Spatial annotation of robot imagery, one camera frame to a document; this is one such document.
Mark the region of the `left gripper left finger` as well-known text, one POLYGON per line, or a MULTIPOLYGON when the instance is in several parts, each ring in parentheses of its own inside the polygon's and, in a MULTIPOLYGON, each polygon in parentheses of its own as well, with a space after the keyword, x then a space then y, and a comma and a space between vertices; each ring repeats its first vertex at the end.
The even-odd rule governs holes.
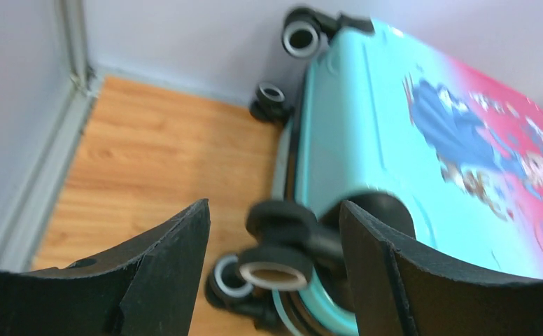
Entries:
POLYGON ((186 335, 210 224, 200 199, 63 269, 0 271, 0 335, 186 335))

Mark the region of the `pink and teal kids suitcase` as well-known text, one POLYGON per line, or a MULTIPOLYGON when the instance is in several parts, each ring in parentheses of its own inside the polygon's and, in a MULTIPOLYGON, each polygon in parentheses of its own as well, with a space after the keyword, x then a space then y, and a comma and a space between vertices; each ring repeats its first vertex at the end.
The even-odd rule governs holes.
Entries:
POLYGON ((543 111, 521 93, 369 18, 308 6, 281 44, 308 66, 297 103, 258 83, 249 111, 280 123, 254 246, 217 259, 214 307, 291 335, 361 335, 341 204, 452 258, 543 280, 543 111))

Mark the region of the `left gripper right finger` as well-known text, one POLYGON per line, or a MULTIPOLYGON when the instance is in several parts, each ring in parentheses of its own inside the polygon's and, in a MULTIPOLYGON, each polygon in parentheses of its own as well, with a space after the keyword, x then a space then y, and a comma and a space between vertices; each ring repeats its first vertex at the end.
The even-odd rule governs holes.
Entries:
POLYGON ((452 258, 350 201, 339 224, 361 335, 543 335, 543 280, 452 258))

